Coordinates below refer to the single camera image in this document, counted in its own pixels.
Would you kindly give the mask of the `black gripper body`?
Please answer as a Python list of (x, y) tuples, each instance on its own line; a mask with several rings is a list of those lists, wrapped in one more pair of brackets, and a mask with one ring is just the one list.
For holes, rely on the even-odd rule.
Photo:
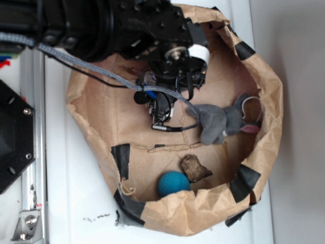
[(170, 1), (109, 1), (109, 7), (109, 54), (148, 62), (157, 85), (186, 89), (192, 99), (193, 90), (205, 83), (210, 59), (201, 25)]

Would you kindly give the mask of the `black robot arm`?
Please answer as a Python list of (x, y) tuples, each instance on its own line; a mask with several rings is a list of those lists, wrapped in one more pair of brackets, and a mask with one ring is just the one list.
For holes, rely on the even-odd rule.
[(209, 61), (200, 24), (170, 1), (1, 1), (1, 32), (65, 49), (86, 62), (145, 61), (158, 85), (193, 93)]

